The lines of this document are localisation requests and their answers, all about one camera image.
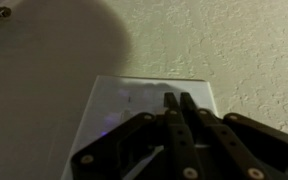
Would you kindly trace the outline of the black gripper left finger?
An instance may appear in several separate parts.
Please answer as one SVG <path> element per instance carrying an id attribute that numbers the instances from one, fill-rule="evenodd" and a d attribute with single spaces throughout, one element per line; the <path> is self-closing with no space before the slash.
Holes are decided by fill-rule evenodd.
<path id="1" fill-rule="evenodd" d="M 123 180 L 150 158 L 134 180 L 203 180 L 196 133 L 188 116 L 196 104 L 187 92 L 164 94 L 161 115 L 141 112 L 86 145 L 71 158 L 73 180 Z"/>

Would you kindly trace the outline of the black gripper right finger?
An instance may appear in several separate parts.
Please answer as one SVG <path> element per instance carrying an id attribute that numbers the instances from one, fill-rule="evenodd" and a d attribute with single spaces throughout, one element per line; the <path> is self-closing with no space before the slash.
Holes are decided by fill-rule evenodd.
<path id="1" fill-rule="evenodd" d="M 193 140 L 204 145 L 228 180 L 288 180 L 288 134 L 238 113 L 219 118 L 180 95 Z"/>

